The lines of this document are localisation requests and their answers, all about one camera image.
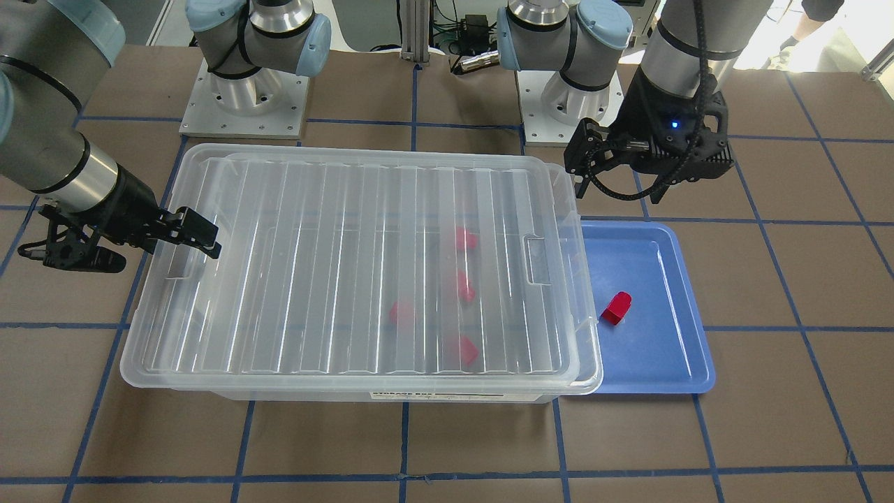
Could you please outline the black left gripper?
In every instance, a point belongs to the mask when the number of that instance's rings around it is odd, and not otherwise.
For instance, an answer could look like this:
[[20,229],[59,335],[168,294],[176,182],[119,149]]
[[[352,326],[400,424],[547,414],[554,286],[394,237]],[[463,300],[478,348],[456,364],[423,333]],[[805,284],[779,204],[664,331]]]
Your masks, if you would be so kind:
[[709,75],[713,94],[707,99],[705,116],[717,120],[715,130],[707,127],[696,111],[694,98],[675,96],[650,82],[636,70],[628,94],[612,124],[614,138],[647,141],[648,150],[635,152],[630,166],[641,174],[666,175],[683,159],[695,132],[701,133],[692,159],[674,176],[673,182],[716,179],[728,172],[735,161],[729,149],[728,106],[719,91],[716,77]]

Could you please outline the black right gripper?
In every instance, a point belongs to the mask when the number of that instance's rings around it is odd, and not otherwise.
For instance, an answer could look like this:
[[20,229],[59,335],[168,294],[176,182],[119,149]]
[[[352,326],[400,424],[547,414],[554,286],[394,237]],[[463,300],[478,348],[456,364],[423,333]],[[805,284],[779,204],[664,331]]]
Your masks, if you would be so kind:
[[161,239],[198,249],[212,260],[221,253],[218,226],[190,207],[175,212],[162,209],[154,192],[124,168],[119,169],[111,194],[92,209],[75,212],[52,203],[42,207],[41,214],[49,222],[47,237],[20,245],[18,255],[53,270],[123,271],[126,258],[103,248],[99,244],[102,238],[147,252],[154,251],[154,243]]

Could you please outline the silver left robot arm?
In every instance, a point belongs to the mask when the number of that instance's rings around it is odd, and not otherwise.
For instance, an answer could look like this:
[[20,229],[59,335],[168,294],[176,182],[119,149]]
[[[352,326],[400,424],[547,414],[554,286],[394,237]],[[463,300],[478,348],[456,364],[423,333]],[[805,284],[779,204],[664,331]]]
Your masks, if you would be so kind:
[[732,168],[722,86],[769,1],[667,1],[612,123],[572,99],[606,95],[623,51],[635,38],[632,16],[614,1],[508,1],[496,16],[501,66],[549,71],[546,100],[575,127],[563,153],[569,174],[593,184],[626,165],[665,187],[712,180]]

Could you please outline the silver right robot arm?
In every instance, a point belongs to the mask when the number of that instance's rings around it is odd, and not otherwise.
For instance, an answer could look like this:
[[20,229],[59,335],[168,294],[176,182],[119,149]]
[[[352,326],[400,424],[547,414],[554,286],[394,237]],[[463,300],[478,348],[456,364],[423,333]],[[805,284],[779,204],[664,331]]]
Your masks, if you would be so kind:
[[[189,1],[189,29],[224,111],[271,108],[274,78],[319,75],[332,23],[312,1]],[[74,123],[126,39],[101,1],[3,1],[2,175],[45,199],[47,235],[18,254],[55,270],[118,273],[126,259],[99,242],[153,254],[160,241],[214,260],[218,228],[189,207],[170,211],[152,189]]]

